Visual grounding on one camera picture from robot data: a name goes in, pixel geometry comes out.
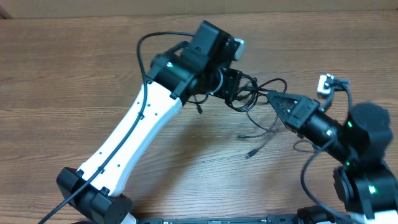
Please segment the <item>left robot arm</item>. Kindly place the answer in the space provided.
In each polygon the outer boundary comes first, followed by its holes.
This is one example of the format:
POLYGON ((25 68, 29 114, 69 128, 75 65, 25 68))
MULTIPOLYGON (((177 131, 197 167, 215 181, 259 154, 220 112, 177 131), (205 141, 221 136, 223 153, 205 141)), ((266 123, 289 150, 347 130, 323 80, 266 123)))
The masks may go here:
POLYGON ((57 185, 65 203, 93 223, 135 223, 127 180, 151 141, 191 96, 236 96, 241 39, 203 21, 187 40, 156 55, 128 112, 103 145, 77 169, 64 168, 57 185))

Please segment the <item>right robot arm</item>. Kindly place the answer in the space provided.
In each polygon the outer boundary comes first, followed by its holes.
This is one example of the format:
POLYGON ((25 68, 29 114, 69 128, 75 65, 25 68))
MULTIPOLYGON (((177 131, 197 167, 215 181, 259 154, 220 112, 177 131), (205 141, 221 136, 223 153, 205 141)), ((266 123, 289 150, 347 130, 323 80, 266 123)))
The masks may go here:
POLYGON ((333 171, 338 198, 356 222, 397 222, 397 179, 383 157, 393 139, 388 110, 370 103, 349 105, 344 124, 326 114, 331 105, 304 95, 266 95, 285 127, 341 163, 333 171))

